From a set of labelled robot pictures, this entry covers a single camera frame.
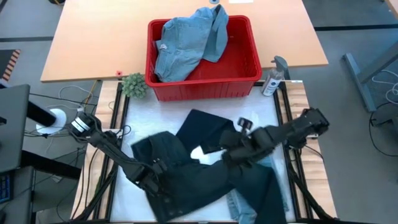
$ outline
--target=warning stripe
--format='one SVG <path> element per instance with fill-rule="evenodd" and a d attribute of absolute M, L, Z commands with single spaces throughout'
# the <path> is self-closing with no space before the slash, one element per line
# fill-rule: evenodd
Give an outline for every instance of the warning stripe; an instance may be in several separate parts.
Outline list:
<path fill-rule="evenodd" d="M 6 70 L 4 71 L 1 79 L 5 80 L 6 82 L 8 82 L 10 80 L 11 73 L 15 67 L 15 64 L 17 63 L 17 60 L 18 60 L 20 54 L 21 54 L 21 50 L 15 50 L 12 53 L 10 61 L 8 61 Z"/>

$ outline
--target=red plastic bin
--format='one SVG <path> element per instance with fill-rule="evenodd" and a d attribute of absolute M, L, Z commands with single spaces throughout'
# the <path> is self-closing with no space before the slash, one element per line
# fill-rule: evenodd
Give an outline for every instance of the red plastic bin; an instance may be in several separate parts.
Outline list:
<path fill-rule="evenodd" d="M 148 25 L 145 81 L 154 89 L 159 101 L 247 96 L 261 78 L 250 20 L 246 16 L 230 16 L 228 44 L 217 63 L 201 60 L 186 80 L 160 82 L 154 73 L 158 54 L 155 41 L 161 39 L 167 21 L 169 19 L 157 19 Z"/>

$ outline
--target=white spray bottle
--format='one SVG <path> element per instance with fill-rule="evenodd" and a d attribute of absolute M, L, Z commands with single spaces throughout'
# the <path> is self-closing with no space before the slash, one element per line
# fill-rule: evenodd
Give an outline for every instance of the white spray bottle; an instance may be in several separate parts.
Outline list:
<path fill-rule="evenodd" d="M 272 96 L 274 94 L 288 69 L 286 60 L 280 56 L 275 56 L 272 63 L 276 64 L 276 68 L 269 70 L 268 77 L 261 88 L 261 93 L 264 96 Z"/>

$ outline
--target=light blue denim shirt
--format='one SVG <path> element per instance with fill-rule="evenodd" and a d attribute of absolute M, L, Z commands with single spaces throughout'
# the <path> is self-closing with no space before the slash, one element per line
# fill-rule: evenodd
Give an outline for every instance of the light blue denim shirt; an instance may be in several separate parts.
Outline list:
<path fill-rule="evenodd" d="M 203 7 L 193 16 L 166 22 L 162 39 L 156 42 L 159 55 L 155 74 L 162 82 L 184 81 L 201 59 L 217 62 L 228 42 L 228 15 L 218 5 Z"/>
<path fill-rule="evenodd" d="M 271 156 L 265 157 L 258 164 L 271 167 L 275 170 L 275 162 Z M 280 178 L 277 175 L 278 183 L 280 184 Z M 233 220 L 238 221 L 239 224 L 253 224 L 256 221 L 257 213 L 250 207 L 244 197 L 235 189 L 226 195 L 229 212 Z M 285 212 L 289 211 L 287 206 L 287 196 L 282 192 L 282 200 L 284 203 Z"/>

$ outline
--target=white work surface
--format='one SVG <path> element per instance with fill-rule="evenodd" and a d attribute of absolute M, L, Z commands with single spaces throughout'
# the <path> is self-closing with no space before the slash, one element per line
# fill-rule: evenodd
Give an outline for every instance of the white work surface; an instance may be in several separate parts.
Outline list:
<path fill-rule="evenodd" d="M 266 97 L 260 93 L 260 87 L 254 87 L 251 94 L 244 98 L 221 98 L 209 100 L 159 102 L 153 90 L 143 100 L 131 99 L 127 111 L 126 125 L 131 132 L 124 136 L 122 150 L 132 157 L 131 145 L 150 135 L 169 131 L 176 134 L 192 109 L 201 110 L 234 122 L 235 128 L 239 117 L 250 119 L 255 130 L 259 126 L 278 125 L 273 97 Z M 278 146 L 273 153 L 277 167 L 277 175 L 282 180 L 281 190 L 287 195 L 289 211 L 286 213 L 288 221 L 294 221 L 294 209 L 287 178 L 286 166 L 282 147 Z M 220 159 L 220 153 L 201 156 L 201 163 L 212 164 Z M 143 190 L 127 180 L 119 167 L 114 191 L 111 221 L 154 222 L 155 216 L 150 208 Z M 233 221 L 229 214 L 226 197 L 215 201 L 199 210 L 183 217 L 176 218 L 175 222 L 217 222 Z"/>

